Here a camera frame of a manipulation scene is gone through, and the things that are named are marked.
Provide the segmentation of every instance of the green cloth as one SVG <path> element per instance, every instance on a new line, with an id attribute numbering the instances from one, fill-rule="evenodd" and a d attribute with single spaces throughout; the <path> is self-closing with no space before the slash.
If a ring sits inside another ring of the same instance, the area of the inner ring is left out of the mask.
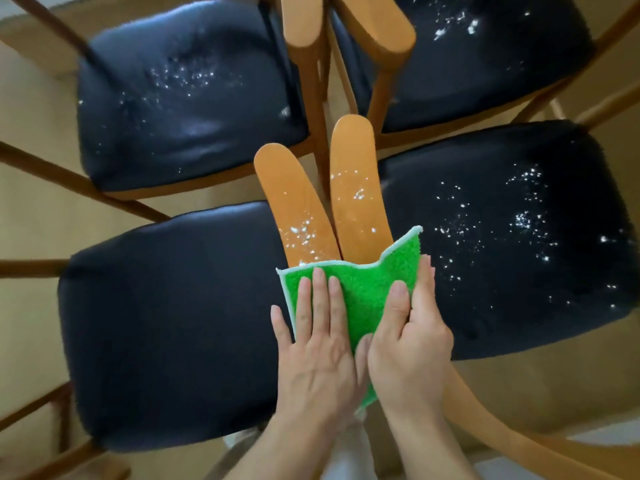
<path id="1" fill-rule="evenodd" d="M 303 276 L 311 279 L 313 268 L 321 267 L 324 269 L 327 279 L 330 276 L 336 276 L 342 284 L 344 303 L 347 307 L 351 350 L 355 351 L 360 339 L 377 329 L 391 284 L 396 280 L 401 280 L 407 284 L 410 292 L 413 290 L 420 261 L 419 234 L 421 232 L 422 227 L 413 227 L 386 249 L 379 261 L 372 264 L 323 261 L 290 267 L 283 271 L 278 269 L 294 334 L 300 279 Z M 370 387 L 362 402 L 362 407 L 370 405 L 375 400 L 377 400 L 376 393 L 373 387 Z"/>

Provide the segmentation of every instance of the floor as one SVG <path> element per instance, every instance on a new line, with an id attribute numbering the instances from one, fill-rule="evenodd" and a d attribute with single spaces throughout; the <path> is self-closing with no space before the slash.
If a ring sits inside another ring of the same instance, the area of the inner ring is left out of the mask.
<path id="1" fill-rule="evenodd" d="M 9 70 L 0 75 L 0 139 L 79 171 L 73 80 L 67 78 L 65 84 L 52 81 L 39 69 L 16 59 L 11 51 L 3 50 L 0 47 L 2 67 Z M 4 63 L 5 57 L 10 63 Z M 327 110 L 329 128 L 347 113 L 334 71 Z M 487 124 L 506 123 L 510 116 L 500 115 Z M 603 141 L 607 135 L 602 133 Z M 606 144 L 605 149 L 630 216 L 638 225 L 637 151 L 616 149 L 610 153 Z M 302 158 L 302 163 L 317 181 L 313 157 Z M 0 168 L 0 182 L 2 258 L 66 257 L 144 224 L 141 219 L 105 209 L 11 169 Z M 262 197 L 256 177 L 246 177 L 213 189 L 147 203 L 175 215 Z M 0 416 L 67 379 L 55 293 L 54 280 L 0 283 Z M 510 356 L 458 363 L 457 368 L 489 411 L 512 427 L 559 431 L 594 421 L 606 422 L 619 414 L 633 414 L 629 411 L 640 406 L 639 341 L 640 315 L 635 312 L 574 339 Z M 43 409 L 0 435 L 0 480 L 13 478 L 17 470 L 49 457 L 50 426 L 50 411 Z M 379 473 L 397 471 L 399 456 L 379 407 L 371 408 L 367 428 Z M 75 430 L 80 437 L 79 425 Z M 459 432 L 458 437 L 468 452 L 478 450 L 479 445 L 472 438 Z M 132 465 L 135 479 L 197 480 L 223 448 L 219 440 L 213 440 L 126 455 L 126 460 Z"/>

